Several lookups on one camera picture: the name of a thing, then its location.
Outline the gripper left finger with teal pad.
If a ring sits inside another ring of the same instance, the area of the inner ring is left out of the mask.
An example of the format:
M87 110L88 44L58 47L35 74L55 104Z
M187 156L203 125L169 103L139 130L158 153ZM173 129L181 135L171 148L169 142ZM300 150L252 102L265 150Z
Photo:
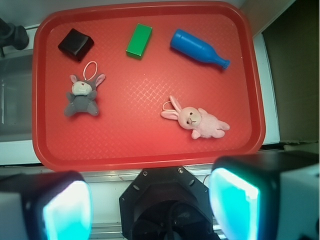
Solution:
M90 186L76 171L0 177L2 240L88 240Z

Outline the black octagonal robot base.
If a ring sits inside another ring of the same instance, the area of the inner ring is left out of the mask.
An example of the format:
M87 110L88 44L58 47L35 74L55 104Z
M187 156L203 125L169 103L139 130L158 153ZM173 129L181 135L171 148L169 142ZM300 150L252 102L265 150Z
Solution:
M182 166L145 168L119 197L128 240L217 240L209 188Z

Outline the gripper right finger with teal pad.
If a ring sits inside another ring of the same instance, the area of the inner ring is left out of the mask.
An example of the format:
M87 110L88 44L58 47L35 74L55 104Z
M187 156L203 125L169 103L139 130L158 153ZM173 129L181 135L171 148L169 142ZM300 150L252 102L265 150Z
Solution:
M317 240L320 156L266 151L222 156L209 176L213 215L229 240Z

